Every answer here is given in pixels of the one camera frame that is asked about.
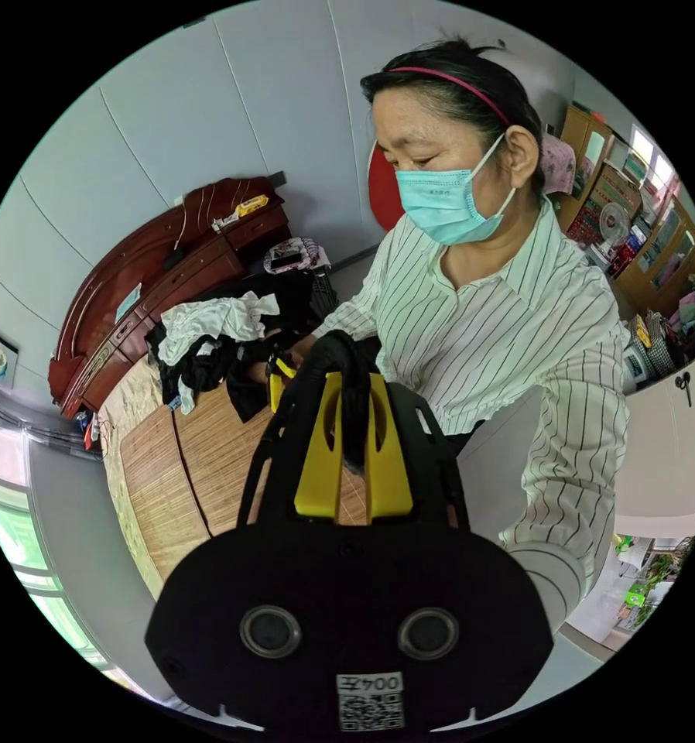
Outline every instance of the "camera lens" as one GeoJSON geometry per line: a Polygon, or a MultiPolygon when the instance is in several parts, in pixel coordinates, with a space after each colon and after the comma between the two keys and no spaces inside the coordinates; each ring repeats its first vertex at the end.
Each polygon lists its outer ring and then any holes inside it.
{"type": "Polygon", "coordinates": [[[457,640],[458,622],[444,609],[419,609],[399,627],[399,649],[415,660],[442,658],[457,640]]]}
{"type": "Polygon", "coordinates": [[[296,618],[278,606],[250,609],[241,620],[239,635],[252,652],[262,658],[285,658],[301,642],[296,618]]]}

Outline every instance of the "hand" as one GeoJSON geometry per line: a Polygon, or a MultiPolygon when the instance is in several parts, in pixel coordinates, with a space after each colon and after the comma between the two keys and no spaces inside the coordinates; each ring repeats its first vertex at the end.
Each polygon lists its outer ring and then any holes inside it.
{"type": "Polygon", "coordinates": [[[301,364],[303,363],[304,357],[306,356],[306,354],[309,353],[311,347],[316,342],[317,339],[313,335],[307,335],[289,349],[288,352],[291,354],[293,368],[300,368],[301,364]]]}
{"type": "Polygon", "coordinates": [[[267,369],[267,363],[264,361],[258,361],[247,370],[247,376],[253,382],[259,382],[261,385],[266,385],[268,383],[268,376],[266,374],[267,369]]]}

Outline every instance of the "red cushion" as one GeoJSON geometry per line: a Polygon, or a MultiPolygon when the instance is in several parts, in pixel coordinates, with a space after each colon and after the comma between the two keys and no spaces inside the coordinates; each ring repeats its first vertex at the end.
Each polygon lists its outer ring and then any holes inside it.
{"type": "Polygon", "coordinates": [[[373,216],[387,232],[396,226],[404,214],[396,173],[375,144],[368,162],[368,200],[373,216]]]}

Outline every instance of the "ear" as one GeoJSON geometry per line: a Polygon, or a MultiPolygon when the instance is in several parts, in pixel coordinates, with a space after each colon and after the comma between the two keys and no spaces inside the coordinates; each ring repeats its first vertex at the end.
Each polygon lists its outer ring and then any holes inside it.
{"type": "Polygon", "coordinates": [[[536,137],[525,127],[511,126],[505,132],[505,169],[510,172],[510,187],[522,188],[539,164],[536,137]]]}

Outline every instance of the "drawer handle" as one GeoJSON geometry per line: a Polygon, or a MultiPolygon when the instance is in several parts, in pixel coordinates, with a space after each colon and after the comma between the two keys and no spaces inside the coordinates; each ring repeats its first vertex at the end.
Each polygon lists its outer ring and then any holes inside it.
{"type": "Polygon", "coordinates": [[[688,407],[693,407],[693,401],[690,398],[690,372],[686,371],[682,376],[675,377],[675,386],[678,389],[684,389],[686,391],[686,395],[688,396],[688,407]]]}

